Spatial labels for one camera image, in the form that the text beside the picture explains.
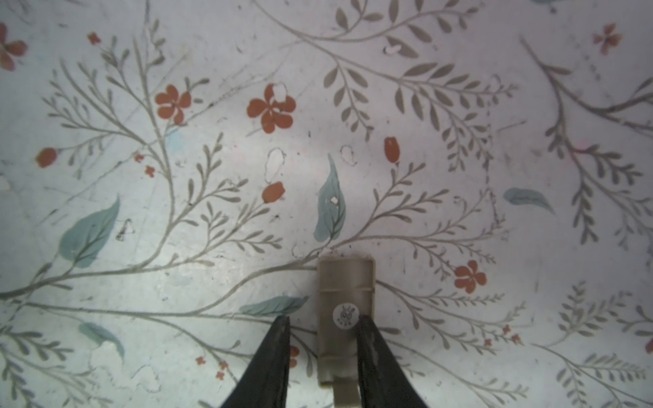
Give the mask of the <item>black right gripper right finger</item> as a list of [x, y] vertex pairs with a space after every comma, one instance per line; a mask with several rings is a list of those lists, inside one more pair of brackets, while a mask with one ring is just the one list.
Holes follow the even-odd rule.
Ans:
[[359, 318], [356, 341], [362, 407], [427, 407], [370, 316]]

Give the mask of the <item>beige battery cover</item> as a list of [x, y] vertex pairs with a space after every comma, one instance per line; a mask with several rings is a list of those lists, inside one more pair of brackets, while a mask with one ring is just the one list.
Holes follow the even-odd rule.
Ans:
[[317, 378], [335, 407], [362, 405], [356, 326], [372, 316], [376, 264], [370, 257], [321, 258], [317, 265]]

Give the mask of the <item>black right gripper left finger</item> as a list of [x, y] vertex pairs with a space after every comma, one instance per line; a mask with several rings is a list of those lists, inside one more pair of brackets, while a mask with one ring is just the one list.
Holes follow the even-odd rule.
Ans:
[[253, 360], [226, 401], [227, 407], [284, 408], [290, 369], [290, 321], [275, 318]]

